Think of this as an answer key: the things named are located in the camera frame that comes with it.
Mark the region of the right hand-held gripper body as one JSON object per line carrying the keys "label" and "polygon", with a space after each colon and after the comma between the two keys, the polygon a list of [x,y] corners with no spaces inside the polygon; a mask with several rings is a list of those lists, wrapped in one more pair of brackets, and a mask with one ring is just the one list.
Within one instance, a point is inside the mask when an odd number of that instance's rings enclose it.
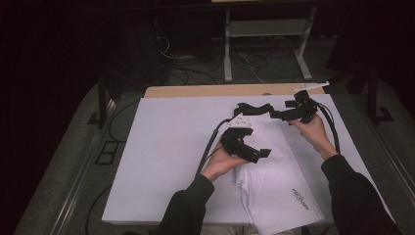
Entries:
{"label": "right hand-held gripper body", "polygon": [[294,101],[298,102],[295,108],[288,108],[288,120],[299,119],[303,123],[311,122],[313,116],[320,111],[326,120],[330,119],[330,111],[323,104],[310,98],[308,92],[328,86],[329,82],[302,83],[294,88]]}

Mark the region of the white board sheet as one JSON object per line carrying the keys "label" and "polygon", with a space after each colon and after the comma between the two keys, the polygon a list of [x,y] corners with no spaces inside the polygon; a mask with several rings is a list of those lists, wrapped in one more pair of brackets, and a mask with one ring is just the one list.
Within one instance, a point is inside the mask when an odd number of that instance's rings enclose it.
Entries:
{"label": "white board sheet", "polygon": [[[208,143],[226,130],[226,120],[240,103],[254,107],[285,107],[286,95],[144,98],[140,101],[115,175],[103,221],[112,224],[155,224],[161,221],[171,196],[193,180]],[[320,166],[321,157],[299,131],[282,121],[312,194],[330,222],[331,196]],[[219,177],[207,202],[205,222],[210,225],[249,223],[236,169]]]}

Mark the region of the person's right hand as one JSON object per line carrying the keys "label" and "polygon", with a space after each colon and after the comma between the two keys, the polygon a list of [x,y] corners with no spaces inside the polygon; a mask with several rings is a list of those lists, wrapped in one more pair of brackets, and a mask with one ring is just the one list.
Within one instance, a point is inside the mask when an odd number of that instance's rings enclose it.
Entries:
{"label": "person's right hand", "polygon": [[338,151],[329,140],[323,120],[318,114],[315,114],[309,123],[291,120],[290,125],[295,126],[300,131],[301,136],[312,145],[324,161],[338,154]]}

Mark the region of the person's lap in light trousers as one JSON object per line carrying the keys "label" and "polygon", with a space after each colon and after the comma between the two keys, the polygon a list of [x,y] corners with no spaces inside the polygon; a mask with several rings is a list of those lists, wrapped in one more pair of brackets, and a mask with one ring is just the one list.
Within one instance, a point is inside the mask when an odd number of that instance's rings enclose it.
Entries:
{"label": "person's lap in light trousers", "polygon": [[[203,226],[200,235],[260,235],[252,226]],[[301,229],[286,230],[274,235],[301,235]]]}

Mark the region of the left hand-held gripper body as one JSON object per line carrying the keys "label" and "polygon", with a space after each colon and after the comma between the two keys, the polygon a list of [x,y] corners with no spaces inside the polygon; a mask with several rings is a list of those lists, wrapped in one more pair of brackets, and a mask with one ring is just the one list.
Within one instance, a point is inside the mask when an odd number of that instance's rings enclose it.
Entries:
{"label": "left hand-held gripper body", "polygon": [[252,128],[249,119],[243,114],[238,114],[232,118],[228,124],[228,128],[224,131],[220,138],[220,143],[229,155],[237,156],[250,163],[257,163],[259,159],[259,151],[245,144],[244,138],[235,134],[236,128]]}

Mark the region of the person's left hand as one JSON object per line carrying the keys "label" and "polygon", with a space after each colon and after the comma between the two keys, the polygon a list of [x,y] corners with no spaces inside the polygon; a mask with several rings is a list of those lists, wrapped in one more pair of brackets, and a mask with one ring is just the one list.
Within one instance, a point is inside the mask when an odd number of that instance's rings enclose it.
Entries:
{"label": "person's left hand", "polygon": [[218,147],[209,158],[201,175],[206,177],[210,182],[214,182],[219,176],[227,173],[234,167],[246,163],[246,160],[231,156],[222,147]]}

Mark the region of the white shorts with black waistband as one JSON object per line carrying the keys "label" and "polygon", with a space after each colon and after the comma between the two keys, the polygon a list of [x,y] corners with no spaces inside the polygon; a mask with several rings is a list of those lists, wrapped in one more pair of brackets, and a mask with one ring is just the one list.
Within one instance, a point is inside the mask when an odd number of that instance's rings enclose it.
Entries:
{"label": "white shorts with black waistband", "polygon": [[254,132],[245,143],[270,151],[257,163],[236,168],[236,185],[251,225],[260,235],[275,235],[324,219],[283,133],[283,122],[268,115],[253,116],[250,122]]}

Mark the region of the black metal stand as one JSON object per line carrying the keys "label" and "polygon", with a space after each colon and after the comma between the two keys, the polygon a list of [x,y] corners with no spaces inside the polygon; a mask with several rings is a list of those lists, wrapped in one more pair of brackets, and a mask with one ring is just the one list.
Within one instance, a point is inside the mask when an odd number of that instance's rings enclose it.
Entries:
{"label": "black metal stand", "polygon": [[378,125],[383,121],[393,121],[393,117],[385,107],[377,106],[378,76],[373,67],[369,69],[367,115],[370,120]]}
{"label": "black metal stand", "polygon": [[104,127],[104,124],[108,119],[108,107],[111,102],[111,95],[107,89],[107,80],[102,76],[99,77],[98,84],[98,111],[93,113],[89,120],[88,124],[97,124],[98,128],[101,129]]}

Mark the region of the dark cabinet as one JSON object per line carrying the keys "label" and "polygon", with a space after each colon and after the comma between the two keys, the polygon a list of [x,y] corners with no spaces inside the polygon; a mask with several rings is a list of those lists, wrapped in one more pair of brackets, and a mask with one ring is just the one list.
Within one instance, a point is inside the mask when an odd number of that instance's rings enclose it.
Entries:
{"label": "dark cabinet", "polygon": [[142,85],[163,85],[166,75],[152,23],[133,21],[124,33],[135,80]]}

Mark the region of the white metal stand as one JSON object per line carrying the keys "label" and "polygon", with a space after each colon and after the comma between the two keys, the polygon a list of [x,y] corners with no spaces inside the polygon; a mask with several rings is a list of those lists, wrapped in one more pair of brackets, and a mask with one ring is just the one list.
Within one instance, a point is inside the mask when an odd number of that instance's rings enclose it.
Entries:
{"label": "white metal stand", "polygon": [[224,46],[224,78],[232,81],[232,66],[230,58],[230,39],[235,37],[259,36],[294,36],[300,37],[300,45],[294,49],[294,55],[304,80],[309,81],[312,75],[307,67],[303,53],[311,32],[317,7],[312,7],[308,17],[304,19],[262,20],[262,21],[231,21],[230,12],[226,12],[225,46]]}

